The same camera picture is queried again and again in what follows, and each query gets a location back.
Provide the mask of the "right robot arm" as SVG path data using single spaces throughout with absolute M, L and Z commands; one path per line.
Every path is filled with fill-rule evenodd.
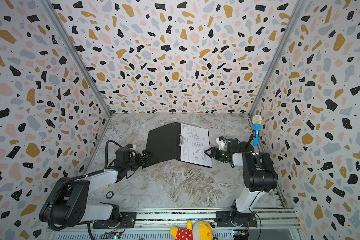
M 241 142 L 236 138 L 217 139 L 218 147 L 204 153 L 211 159 L 243 169 L 244 188 L 233 201 L 229 211 L 216 212 L 218 227 L 256 227 L 254 207 L 263 195 L 275 189 L 278 176 L 268 153 L 256 153 L 251 141 Z

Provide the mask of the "metal binder clip mechanism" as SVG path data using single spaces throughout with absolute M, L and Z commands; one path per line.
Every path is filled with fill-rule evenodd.
M 184 145 L 187 144 L 187 137 L 184 137 L 182 135 L 179 136 L 179 146 L 182 148 Z

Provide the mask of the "orange black binder folder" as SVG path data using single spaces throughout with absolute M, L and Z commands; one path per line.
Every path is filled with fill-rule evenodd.
M 151 153 L 151 159 L 144 168 L 170 160 L 180 161 L 181 124 L 174 122 L 149 131 L 146 151 Z

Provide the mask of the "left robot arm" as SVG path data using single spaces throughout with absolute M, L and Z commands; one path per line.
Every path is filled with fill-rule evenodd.
M 116 150 L 115 158 L 105 157 L 101 170 L 76 177 L 58 179 L 39 213 L 39 219 L 52 231 L 61 231 L 77 225 L 104 222 L 110 227 L 122 223 L 118 205 L 89 203 L 89 194 L 105 186 L 128 179 L 133 173 L 149 162 L 152 154 L 137 153 L 130 146 Z

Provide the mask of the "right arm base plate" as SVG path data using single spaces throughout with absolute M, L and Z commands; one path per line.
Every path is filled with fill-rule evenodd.
M 242 214 L 230 211 L 217 211 L 215 222 L 219 228 L 233 228 L 233 227 L 257 227 L 256 216 L 254 213 Z

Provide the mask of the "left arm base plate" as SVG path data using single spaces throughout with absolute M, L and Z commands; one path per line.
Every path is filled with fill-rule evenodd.
M 137 218 L 136 212 L 116 212 L 111 214 L 108 220 L 96 221 L 93 224 L 94 229 L 133 229 Z

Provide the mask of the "paper sheet with diagram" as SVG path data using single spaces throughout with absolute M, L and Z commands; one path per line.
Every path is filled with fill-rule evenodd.
M 210 148 L 209 131 L 207 129 L 181 124 L 180 135 L 187 137 L 187 144 L 180 147 L 180 161 L 212 168 L 212 159 L 204 151 Z

